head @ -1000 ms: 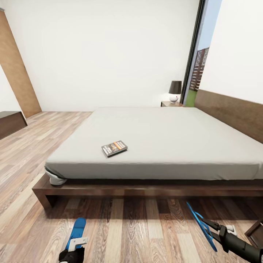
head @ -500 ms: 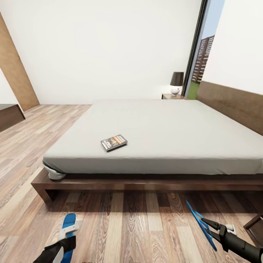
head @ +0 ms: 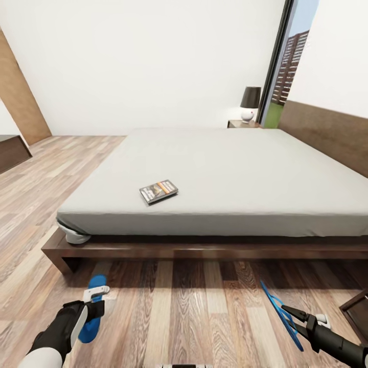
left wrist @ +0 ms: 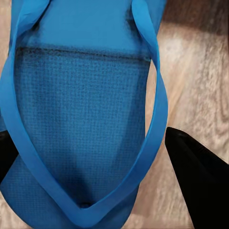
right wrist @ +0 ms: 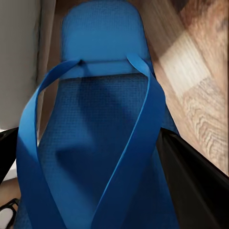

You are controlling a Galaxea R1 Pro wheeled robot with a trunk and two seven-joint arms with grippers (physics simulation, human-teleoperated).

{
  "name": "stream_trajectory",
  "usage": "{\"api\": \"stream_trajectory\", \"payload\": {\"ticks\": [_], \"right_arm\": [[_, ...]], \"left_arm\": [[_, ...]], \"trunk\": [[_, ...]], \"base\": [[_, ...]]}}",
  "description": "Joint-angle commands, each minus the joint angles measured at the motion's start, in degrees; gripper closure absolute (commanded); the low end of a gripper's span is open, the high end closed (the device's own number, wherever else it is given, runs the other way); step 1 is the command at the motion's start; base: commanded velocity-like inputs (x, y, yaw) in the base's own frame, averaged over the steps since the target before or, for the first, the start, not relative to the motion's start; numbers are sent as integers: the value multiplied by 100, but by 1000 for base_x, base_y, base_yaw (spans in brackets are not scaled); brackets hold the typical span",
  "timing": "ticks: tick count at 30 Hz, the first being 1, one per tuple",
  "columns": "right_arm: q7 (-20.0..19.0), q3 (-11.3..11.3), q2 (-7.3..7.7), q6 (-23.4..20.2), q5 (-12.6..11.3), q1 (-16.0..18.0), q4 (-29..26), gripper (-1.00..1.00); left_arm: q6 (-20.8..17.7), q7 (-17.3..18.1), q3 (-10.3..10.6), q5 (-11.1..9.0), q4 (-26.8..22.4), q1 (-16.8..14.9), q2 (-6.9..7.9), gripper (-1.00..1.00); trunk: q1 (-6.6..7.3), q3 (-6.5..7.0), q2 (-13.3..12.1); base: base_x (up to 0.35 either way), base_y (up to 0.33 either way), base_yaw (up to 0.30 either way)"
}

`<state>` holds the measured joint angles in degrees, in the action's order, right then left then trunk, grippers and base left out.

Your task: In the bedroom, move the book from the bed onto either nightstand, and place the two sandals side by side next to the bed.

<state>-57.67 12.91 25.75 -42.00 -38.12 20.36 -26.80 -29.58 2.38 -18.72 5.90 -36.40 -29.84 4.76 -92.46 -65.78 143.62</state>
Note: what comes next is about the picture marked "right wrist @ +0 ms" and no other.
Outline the sandal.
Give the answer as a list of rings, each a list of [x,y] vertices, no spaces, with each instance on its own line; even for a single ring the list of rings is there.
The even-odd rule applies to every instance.
[[[37,143],[38,97],[58,78]],[[161,127],[179,135],[139,10],[126,0],[75,5],[61,24],[61,63],[21,116],[11,229],[180,229],[156,148]]]

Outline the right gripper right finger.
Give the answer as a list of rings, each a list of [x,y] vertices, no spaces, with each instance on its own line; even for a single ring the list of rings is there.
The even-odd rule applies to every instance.
[[[156,148],[180,229],[229,229],[229,177],[171,130]]]

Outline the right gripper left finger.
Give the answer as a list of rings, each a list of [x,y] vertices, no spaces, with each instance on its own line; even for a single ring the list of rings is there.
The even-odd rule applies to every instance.
[[[4,130],[0,133],[0,184],[3,182],[16,160],[17,135],[19,127]]]

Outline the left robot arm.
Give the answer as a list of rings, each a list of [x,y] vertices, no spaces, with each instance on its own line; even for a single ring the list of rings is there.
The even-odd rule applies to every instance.
[[[9,203],[0,207],[0,229],[10,229],[15,221],[17,211],[12,205],[19,205],[20,199],[14,198]]]

